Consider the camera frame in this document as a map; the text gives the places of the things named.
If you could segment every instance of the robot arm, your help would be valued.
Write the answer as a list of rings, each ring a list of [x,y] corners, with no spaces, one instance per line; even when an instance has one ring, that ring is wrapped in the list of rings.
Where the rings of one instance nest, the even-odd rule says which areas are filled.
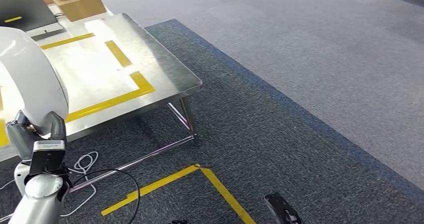
[[[15,182],[22,194],[9,223],[57,224],[71,188],[65,155],[68,95],[41,48],[23,31],[0,27],[0,64],[22,96],[24,107],[6,126],[22,162]],[[41,136],[51,133],[49,139]]]

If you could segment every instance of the stainless steel table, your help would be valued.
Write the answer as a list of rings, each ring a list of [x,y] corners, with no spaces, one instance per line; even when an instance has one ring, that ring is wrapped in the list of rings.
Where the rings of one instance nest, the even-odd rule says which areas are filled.
[[[68,141],[168,105],[170,113],[188,130],[188,136],[118,169],[126,169],[191,140],[197,144],[196,127],[186,97],[199,91],[202,81],[127,14],[74,25],[36,41],[68,90]],[[0,87],[0,120],[10,121],[23,102],[1,65]],[[170,103],[175,100],[180,101],[183,114]],[[0,148],[0,166],[16,157],[10,144]],[[112,174],[113,171],[95,177],[72,191]]]

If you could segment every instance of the white cable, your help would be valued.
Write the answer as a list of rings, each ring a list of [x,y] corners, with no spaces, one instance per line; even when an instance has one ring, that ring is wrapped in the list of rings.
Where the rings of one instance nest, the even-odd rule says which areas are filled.
[[[10,183],[12,183],[12,182],[14,182],[15,180],[11,180],[11,181],[9,181],[8,183],[6,183],[4,186],[2,186],[1,188],[0,188],[0,190],[3,190],[7,185],[9,185]]]
[[[90,162],[86,166],[81,166],[81,161],[86,157],[88,157],[90,159]],[[94,163],[95,163],[95,161],[97,160],[98,157],[99,157],[99,153],[97,151],[93,151],[93,152],[90,152],[88,154],[85,154],[78,159],[78,161],[75,163],[75,165],[73,165],[74,169],[69,168],[69,170],[76,172],[76,173],[79,173],[79,174],[86,175],[88,173],[88,170],[90,170],[90,168],[94,165]],[[70,216],[70,215],[74,214],[81,206],[86,204],[87,201],[89,201],[96,194],[96,192],[97,192],[96,188],[93,185],[90,185],[90,186],[93,188],[93,193],[85,201],[83,201],[77,208],[75,208],[69,214],[61,215],[61,217]]]

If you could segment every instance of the cardboard box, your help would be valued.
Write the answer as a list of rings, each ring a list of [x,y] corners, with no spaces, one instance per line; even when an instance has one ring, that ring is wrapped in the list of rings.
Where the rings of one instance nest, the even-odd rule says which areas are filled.
[[[53,2],[71,22],[106,12],[102,0],[53,0]]]

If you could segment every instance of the yellow tape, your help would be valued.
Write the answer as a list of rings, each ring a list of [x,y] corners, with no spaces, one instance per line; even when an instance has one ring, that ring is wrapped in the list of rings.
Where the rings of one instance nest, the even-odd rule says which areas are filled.
[[[78,41],[78,40],[91,38],[93,36],[95,36],[95,34],[93,34],[93,33],[80,35],[80,36],[76,36],[76,37],[69,38],[69,39],[66,39],[66,40],[57,41],[57,42],[54,42],[54,43],[51,43],[51,44],[42,45],[42,46],[40,46],[40,48],[43,49],[43,50],[46,50],[46,49],[50,49],[50,48],[53,48],[53,47],[69,44],[69,43],[72,43],[72,42],[75,42],[75,41]]]
[[[2,88],[0,87],[0,111],[3,110],[3,101],[2,101]],[[0,119],[0,147],[8,145],[9,138],[6,134],[6,122],[3,119]]]
[[[21,16],[15,17],[15,18],[11,18],[11,19],[5,20],[5,23],[9,23],[9,22],[12,22],[12,21],[20,20],[20,19],[22,19]]]
[[[8,145],[9,138],[6,133],[6,122],[0,119],[0,147]]]
[[[187,167],[183,170],[180,170],[180,171],[178,171],[178,172],[176,172],[176,173],[174,173],[174,174],[172,174],[168,177],[165,177],[165,178],[160,179],[160,180],[158,180],[158,181],[156,181],[156,182],[154,182],[150,185],[147,185],[147,186],[140,189],[141,196],[147,195],[148,193],[150,193],[150,192],[152,192],[152,191],[154,191],[154,190],[156,190],[156,189],[158,189],[158,188],[160,188],[160,187],[162,187],[166,184],[169,184],[169,183],[171,183],[171,182],[173,182],[177,179],[180,179],[181,177],[188,175],[188,174],[192,173],[193,171],[195,171],[197,169],[199,169],[199,167],[197,167],[195,165],[191,165],[191,166],[189,166],[189,167]],[[131,192],[130,194],[127,195],[126,199],[116,203],[115,205],[113,205],[113,206],[111,206],[107,209],[104,209],[103,211],[101,211],[101,214],[103,216],[110,214],[111,212],[123,207],[124,205],[129,204],[132,201],[135,201],[137,199],[137,194],[138,194],[137,191]]]
[[[243,207],[237,202],[233,195],[226,189],[226,187],[221,183],[221,181],[216,177],[216,175],[207,168],[200,168],[209,179],[209,181],[215,186],[215,188],[220,192],[228,204],[236,211],[246,224],[255,224],[250,215],[243,209]]]
[[[145,95],[145,94],[148,94],[148,93],[155,91],[153,86],[143,77],[143,75],[139,71],[130,74],[130,76],[131,76],[132,80],[134,80],[134,82],[139,87],[138,90],[134,90],[134,91],[131,91],[129,93],[126,93],[126,94],[120,95],[118,97],[112,98],[110,100],[106,100],[106,101],[103,101],[101,103],[92,105],[90,107],[75,111],[75,112],[68,115],[65,122],[71,122],[73,120],[91,115],[91,114],[96,113],[98,111],[107,109],[109,107],[121,104],[121,103],[126,102],[128,100],[132,100],[134,98],[137,98],[137,97],[140,97],[142,95]]]
[[[146,195],[166,184],[169,184],[181,177],[188,175],[196,170],[200,169],[202,173],[208,178],[208,180],[215,186],[215,188],[219,191],[219,193],[224,197],[224,199],[228,202],[228,204],[234,209],[234,211],[240,216],[245,224],[256,224],[250,215],[243,209],[243,207],[237,202],[237,200],[231,195],[231,193],[225,188],[225,186],[221,183],[221,181],[217,178],[217,176],[208,168],[201,167],[199,164],[191,165],[179,172],[176,172],[170,176],[167,176],[161,180],[158,180],[150,185],[147,185],[140,189],[140,196]],[[127,195],[126,199],[112,205],[109,208],[101,211],[103,216],[110,214],[117,209],[135,201],[137,199],[137,191],[131,192]]]
[[[118,45],[115,44],[113,40],[107,41],[105,42],[105,44],[112,52],[112,54],[115,55],[115,58],[119,61],[122,67],[127,67],[132,64],[131,61],[127,58],[127,56],[122,52],[122,50],[118,47]]]

